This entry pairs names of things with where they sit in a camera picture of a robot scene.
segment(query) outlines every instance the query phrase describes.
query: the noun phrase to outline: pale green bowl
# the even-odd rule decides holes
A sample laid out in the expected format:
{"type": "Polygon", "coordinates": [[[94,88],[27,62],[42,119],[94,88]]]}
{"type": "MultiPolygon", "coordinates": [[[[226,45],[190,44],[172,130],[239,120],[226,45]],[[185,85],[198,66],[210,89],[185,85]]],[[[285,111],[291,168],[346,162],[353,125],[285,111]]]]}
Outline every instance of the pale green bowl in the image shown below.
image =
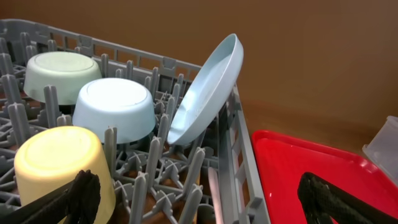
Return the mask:
{"type": "Polygon", "coordinates": [[[33,56],[27,64],[24,91],[45,103],[44,87],[57,88],[59,105],[74,105],[80,89],[101,78],[98,64],[87,56],[71,52],[47,52],[33,56]]]}

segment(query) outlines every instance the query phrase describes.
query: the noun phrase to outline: light blue bowl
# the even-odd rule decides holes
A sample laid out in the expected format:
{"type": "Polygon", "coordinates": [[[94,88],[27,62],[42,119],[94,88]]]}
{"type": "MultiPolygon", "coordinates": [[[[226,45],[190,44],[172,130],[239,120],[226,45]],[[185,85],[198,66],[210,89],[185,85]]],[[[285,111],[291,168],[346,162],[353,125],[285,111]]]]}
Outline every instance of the light blue bowl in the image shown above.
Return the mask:
{"type": "Polygon", "coordinates": [[[118,144],[137,141],[155,127],[152,96],[147,88],[127,79],[94,80],[79,92],[73,125],[91,130],[101,142],[109,127],[118,129],[118,144]]]}

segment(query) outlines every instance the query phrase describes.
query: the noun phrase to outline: yellow bowl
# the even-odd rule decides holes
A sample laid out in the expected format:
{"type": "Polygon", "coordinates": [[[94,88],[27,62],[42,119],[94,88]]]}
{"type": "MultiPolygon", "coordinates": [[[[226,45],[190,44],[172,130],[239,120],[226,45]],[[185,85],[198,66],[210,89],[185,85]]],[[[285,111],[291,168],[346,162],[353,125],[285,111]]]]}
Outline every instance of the yellow bowl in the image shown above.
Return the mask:
{"type": "Polygon", "coordinates": [[[36,134],[19,148],[14,167],[22,206],[72,181],[80,170],[91,170],[101,184],[95,224],[111,218],[113,183],[101,142],[91,131],[62,126],[36,134]]]}

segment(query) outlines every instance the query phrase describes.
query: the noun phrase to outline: red tray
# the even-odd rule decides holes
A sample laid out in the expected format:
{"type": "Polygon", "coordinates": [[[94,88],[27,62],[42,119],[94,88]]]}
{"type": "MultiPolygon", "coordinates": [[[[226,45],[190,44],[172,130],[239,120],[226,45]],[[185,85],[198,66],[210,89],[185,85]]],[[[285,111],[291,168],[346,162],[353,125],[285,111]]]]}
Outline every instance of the red tray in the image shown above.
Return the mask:
{"type": "Polygon", "coordinates": [[[304,172],[312,172],[398,218],[398,188],[367,159],[271,131],[256,131],[252,140],[273,224],[307,223],[297,197],[304,172]]]}

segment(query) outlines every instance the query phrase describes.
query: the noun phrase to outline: clear plastic container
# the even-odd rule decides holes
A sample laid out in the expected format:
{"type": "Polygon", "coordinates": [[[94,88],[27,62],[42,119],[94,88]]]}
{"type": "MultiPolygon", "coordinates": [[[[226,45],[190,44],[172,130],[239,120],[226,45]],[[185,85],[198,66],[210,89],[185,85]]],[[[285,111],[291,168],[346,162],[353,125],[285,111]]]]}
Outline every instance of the clear plastic container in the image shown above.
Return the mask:
{"type": "Polygon", "coordinates": [[[364,153],[398,185],[398,118],[388,116],[364,153]]]}

